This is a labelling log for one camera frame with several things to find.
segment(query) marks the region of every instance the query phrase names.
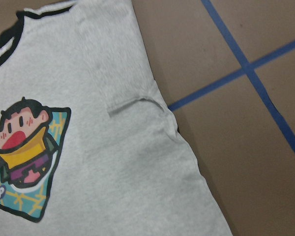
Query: brown floor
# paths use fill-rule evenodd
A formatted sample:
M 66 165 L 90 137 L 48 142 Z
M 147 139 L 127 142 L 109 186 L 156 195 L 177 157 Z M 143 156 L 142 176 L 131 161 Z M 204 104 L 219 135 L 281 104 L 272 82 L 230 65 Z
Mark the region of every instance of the brown floor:
M 0 0 L 14 11 L 55 0 Z M 133 0 L 168 105 L 241 69 L 200 0 Z M 295 40 L 295 0 L 212 0 L 249 62 Z M 257 68 L 295 134 L 295 49 Z M 174 111 L 235 236 L 295 236 L 295 153 L 246 75 Z

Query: red mouth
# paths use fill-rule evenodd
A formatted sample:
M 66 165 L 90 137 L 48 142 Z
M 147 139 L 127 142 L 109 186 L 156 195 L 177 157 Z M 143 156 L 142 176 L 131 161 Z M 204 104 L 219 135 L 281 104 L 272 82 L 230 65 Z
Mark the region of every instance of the red mouth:
M 2 149 L 14 148 L 26 139 L 25 133 L 22 131 L 15 132 L 2 146 Z

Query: cartoon character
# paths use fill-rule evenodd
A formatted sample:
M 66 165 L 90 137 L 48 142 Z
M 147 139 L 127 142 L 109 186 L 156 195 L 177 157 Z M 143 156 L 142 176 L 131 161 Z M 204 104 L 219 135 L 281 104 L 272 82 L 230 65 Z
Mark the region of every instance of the cartoon character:
M 1 115 L 1 182 L 18 188 L 35 186 L 50 169 L 52 155 L 58 148 L 47 132 L 52 112 L 23 97 Z

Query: cartoon eye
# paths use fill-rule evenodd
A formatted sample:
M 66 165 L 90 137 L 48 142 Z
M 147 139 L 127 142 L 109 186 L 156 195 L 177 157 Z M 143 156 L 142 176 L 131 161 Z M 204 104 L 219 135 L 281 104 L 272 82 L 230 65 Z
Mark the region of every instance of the cartoon eye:
M 11 123 L 8 124 L 8 131 L 9 131 L 9 134 L 12 133 Z
M 19 118 L 19 124 L 20 124 L 20 127 L 23 126 L 23 117 L 20 117 L 20 118 Z

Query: gray t-shirt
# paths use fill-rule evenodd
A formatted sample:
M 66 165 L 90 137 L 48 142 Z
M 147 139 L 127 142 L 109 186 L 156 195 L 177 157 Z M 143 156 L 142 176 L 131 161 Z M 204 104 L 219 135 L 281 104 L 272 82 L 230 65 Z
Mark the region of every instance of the gray t-shirt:
M 18 17 L 0 37 L 0 235 L 231 235 L 131 1 Z

